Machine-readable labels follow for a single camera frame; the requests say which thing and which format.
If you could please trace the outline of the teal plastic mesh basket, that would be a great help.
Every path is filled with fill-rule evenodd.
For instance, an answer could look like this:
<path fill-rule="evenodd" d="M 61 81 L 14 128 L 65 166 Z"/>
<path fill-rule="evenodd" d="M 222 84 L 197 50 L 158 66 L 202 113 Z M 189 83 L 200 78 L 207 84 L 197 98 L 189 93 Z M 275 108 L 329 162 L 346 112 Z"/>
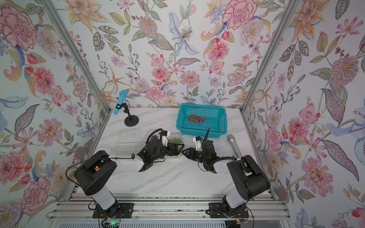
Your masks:
<path fill-rule="evenodd" d="M 227 114 L 224 108 L 183 104 L 179 109 L 176 128 L 184 135 L 219 138 L 227 134 Z"/>

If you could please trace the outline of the clear clamshell container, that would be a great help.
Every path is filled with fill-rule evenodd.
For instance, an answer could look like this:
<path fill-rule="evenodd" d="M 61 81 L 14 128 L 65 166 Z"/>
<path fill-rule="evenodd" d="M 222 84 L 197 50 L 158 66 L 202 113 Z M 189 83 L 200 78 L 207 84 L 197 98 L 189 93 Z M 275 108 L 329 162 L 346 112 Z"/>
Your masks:
<path fill-rule="evenodd" d="M 112 155 L 128 156 L 139 151 L 139 145 L 143 139 L 143 130 L 128 128 L 122 129 L 117 135 L 117 140 L 109 150 Z"/>
<path fill-rule="evenodd" d="M 168 145 L 170 150 L 184 148 L 184 135 L 180 132 L 169 132 L 168 133 Z"/>

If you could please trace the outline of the red grape bunch back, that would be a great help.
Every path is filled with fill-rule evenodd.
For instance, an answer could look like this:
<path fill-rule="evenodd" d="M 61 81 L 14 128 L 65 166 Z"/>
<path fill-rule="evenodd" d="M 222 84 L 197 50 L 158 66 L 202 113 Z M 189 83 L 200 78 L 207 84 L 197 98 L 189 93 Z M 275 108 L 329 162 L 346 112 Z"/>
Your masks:
<path fill-rule="evenodd" d="M 207 119 L 200 117 L 200 116 L 196 116 L 196 115 L 191 115 L 188 117 L 188 120 L 193 122 L 193 123 L 203 123 L 205 122 Z"/>

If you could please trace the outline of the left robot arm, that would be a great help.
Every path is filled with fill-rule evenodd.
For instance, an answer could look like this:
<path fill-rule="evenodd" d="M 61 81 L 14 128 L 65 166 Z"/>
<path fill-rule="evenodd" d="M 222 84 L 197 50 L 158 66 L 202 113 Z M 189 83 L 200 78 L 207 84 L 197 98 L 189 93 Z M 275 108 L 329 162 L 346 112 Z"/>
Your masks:
<path fill-rule="evenodd" d="M 137 154 L 120 158 L 111 157 L 104 150 L 98 151 L 76 169 L 74 177 L 85 195 L 94 200 L 96 209 L 113 217 L 122 209 L 106 183 L 117 168 L 122 172 L 144 172 L 155 163 L 164 162 L 166 157 L 178 156 L 183 148 L 183 136 L 175 137 L 159 128 L 150 133 Z"/>

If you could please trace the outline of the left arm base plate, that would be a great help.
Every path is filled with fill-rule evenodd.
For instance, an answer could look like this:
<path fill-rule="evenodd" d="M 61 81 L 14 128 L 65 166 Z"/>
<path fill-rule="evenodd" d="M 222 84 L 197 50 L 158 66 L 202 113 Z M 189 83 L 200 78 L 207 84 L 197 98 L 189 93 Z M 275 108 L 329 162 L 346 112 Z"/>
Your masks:
<path fill-rule="evenodd" d="M 133 203 L 115 203 L 109 209 L 102 209 L 99 204 L 93 212 L 93 219 L 130 219 L 133 212 Z"/>

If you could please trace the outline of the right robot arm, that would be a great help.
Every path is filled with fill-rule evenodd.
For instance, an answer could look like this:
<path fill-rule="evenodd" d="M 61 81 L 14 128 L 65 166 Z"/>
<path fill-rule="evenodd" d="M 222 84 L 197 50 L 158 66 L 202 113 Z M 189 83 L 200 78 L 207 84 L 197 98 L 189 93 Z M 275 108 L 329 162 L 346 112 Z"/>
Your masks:
<path fill-rule="evenodd" d="M 213 141 L 208 137 L 194 138 L 195 147 L 182 151 L 189 160 L 202 164 L 202 171 L 229 174 L 235 189 L 220 203 L 209 203 L 210 218 L 248 218 L 246 203 L 271 187 L 270 181 L 250 155 L 242 156 L 234 136 L 227 137 L 234 155 L 218 157 Z"/>

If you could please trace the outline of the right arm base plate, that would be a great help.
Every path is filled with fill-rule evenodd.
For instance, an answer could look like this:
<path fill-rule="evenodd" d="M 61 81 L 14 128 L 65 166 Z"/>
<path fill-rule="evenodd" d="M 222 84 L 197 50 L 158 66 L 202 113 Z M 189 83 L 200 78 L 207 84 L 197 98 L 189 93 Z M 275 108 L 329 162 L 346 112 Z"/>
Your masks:
<path fill-rule="evenodd" d="M 236 208 L 231 208 L 227 203 L 209 203 L 208 210 L 205 211 L 212 219 L 247 219 L 249 212 L 246 204 Z"/>

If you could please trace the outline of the green grape bunch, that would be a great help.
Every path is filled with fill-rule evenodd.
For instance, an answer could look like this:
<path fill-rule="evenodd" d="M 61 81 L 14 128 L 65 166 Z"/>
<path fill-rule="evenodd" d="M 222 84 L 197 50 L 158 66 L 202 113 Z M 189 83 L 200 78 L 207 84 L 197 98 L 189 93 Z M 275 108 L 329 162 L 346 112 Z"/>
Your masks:
<path fill-rule="evenodd" d="M 169 139 L 169 143 L 182 144 L 184 143 L 184 140 L 181 137 L 175 137 L 173 139 Z"/>

